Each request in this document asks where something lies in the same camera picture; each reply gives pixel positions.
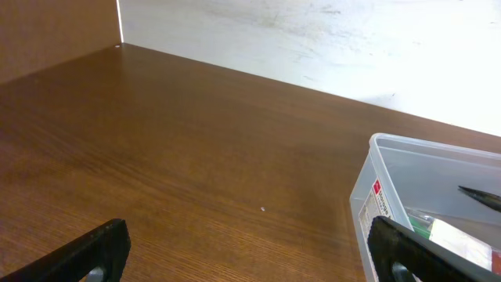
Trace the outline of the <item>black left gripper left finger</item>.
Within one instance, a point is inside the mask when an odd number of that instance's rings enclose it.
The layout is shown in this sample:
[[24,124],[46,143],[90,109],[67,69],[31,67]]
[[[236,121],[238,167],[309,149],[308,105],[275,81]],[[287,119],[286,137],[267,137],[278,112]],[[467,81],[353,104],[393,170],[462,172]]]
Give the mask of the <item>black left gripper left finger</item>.
[[119,281],[131,249],[123,219],[111,219],[38,260],[4,276],[2,281],[79,281],[93,270],[102,281]]

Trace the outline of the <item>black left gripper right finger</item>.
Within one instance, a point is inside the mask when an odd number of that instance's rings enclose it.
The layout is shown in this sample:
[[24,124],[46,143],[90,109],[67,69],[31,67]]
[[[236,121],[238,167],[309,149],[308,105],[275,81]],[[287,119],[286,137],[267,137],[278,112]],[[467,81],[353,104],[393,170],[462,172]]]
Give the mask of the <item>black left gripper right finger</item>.
[[500,282],[500,276],[446,250],[384,216],[367,239],[379,281]]

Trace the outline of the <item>clear plastic container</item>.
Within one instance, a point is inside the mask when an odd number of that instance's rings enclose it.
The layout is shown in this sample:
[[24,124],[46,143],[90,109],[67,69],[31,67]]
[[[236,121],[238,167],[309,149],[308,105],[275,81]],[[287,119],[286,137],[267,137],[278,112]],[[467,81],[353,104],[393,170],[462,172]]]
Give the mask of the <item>clear plastic container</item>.
[[371,137],[350,196],[366,280],[377,280],[367,237],[378,215],[412,231],[406,209],[500,227],[500,213],[468,197],[459,186],[499,195],[500,155],[382,133]]

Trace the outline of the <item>clear screwdriver bit case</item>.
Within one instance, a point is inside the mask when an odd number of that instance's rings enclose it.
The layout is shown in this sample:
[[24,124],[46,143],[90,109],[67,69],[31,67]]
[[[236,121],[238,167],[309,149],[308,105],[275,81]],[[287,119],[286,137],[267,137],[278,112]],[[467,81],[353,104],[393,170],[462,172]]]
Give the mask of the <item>clear screwdriver bit case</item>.
[[462,258],[500,275],[500,227],[406,209],[413,230]]

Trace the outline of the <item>orange black long-nose pliers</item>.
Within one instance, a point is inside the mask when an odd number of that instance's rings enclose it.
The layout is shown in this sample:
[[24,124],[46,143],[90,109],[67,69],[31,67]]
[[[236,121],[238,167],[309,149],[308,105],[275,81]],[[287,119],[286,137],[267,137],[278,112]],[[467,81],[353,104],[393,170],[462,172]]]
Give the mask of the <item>orange black long-nose pliers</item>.
[[500,196],[481,190],[471,189],[465,186],[459,186],[459,190],[477,202],[491,208],[494,211],[500,212]]

